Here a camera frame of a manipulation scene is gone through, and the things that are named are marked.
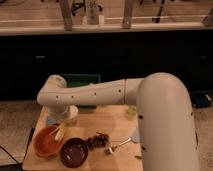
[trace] dark red bowl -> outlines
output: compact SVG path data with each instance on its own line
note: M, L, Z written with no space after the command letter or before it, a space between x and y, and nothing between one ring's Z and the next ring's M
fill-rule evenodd
M61 148L61 162L69 168L81 166L88 157L88 147L81 138L71 138Z

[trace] orange bowl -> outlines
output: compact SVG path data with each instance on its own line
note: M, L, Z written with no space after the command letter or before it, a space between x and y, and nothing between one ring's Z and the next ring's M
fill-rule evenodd
M56 128L56 125L50 125L41 129L36 134L33 140L33 147L37 156L49 157L56 155L60 151L63 145L63 140L55 141L56 133L50 134Z

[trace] kitchen counter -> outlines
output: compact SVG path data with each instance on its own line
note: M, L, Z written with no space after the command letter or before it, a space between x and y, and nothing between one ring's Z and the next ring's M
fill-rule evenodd
M152 18L156 17L159 11L161 0L152 3L146 0L140 5L140 1L134 1L133 27L127 31L152 31L174 29L207 29L203 27L201 21L208 15L213 8L211 0L175 2L165 1L162 12L161 23L152 23ZM77 10L76 15L72 16L73 30L64 31L63 18L59 3L55 0L34 1L34 0L7 0L0 4L0 35L34 35L34 34L68 34L79 32L124 32L121 29L124 0L99 0L98 3L103 7L100 13L104 16L104 26L89 27L83 26L85 12L83 8Z

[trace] utensil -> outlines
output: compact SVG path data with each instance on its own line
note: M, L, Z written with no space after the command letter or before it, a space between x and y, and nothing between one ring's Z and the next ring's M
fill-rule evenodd
M134 133L132 134L132 136L130 138L128 138L127 140L119 143L118 145L115 146L111 146L109 148L107 148L106 150L104 150L104 153L107 155L110 155L112 153L115 152L115 150L118 147L121 147L122 145L129 143L129 142L133 142L133 143L139 143L140 142L140 137L139 137L139 132L138 132L138 128L135 129Z

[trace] black cable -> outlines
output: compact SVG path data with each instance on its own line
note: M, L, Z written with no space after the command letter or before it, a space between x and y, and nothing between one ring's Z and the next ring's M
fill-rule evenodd
M0 4L0 7L11 7L11 6L19 6L19 5L22 5L24 3L26 3L28 0L23 0L21 2L17 2L17 3L7 3L7 2L4 2L4 5L2 3L2 5Z
M162 11L163 11L163 5L164 5L164 3L165 3L165 0L162 0L161 1L161 5L160 5L160 9L159 9L159 11L158 11L158 15L157 15L157 17L155 18L155 23L159 23L160 22L160 16L161 16L161 13L162 13Z
M0 145L0 148L5 152L5 153L7 153L10 157L11 157L11 159L13 159L17 164L20 164L4 147L2 147L1 145Z

